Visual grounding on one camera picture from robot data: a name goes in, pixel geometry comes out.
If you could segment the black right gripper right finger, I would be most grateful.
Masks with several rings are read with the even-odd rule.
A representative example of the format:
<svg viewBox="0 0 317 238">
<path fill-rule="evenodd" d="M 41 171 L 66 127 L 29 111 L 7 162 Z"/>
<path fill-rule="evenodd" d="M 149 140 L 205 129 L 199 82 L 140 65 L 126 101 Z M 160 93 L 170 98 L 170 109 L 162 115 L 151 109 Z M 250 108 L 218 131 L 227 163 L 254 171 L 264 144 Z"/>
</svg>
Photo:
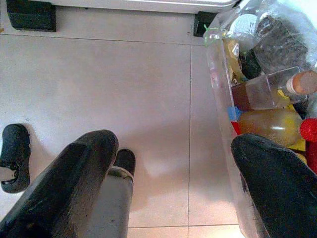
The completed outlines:
<svg viewBox="0 0 317 238">
<path fill-rule="evenodd" d="M 269 236 L 315 238 L 316 174 L 293 151 L 259 135 L 238 135 L 231 152 Z"/>
</svg>

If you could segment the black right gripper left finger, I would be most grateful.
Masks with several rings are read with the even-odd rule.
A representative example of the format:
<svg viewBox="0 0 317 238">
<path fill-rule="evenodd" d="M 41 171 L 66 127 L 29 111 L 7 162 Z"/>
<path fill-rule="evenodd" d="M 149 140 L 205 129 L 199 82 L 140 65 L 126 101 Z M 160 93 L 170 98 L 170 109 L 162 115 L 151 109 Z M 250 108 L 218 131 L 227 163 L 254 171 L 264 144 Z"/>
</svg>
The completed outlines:
<svg viewBox="0 0 317 238">
<path fill-rule="evenodd" d="M 68 144 L 41 172 L 0 223 L 2 238 L 82 238 L 118 139 L 88 132 Z"/>
</svg>

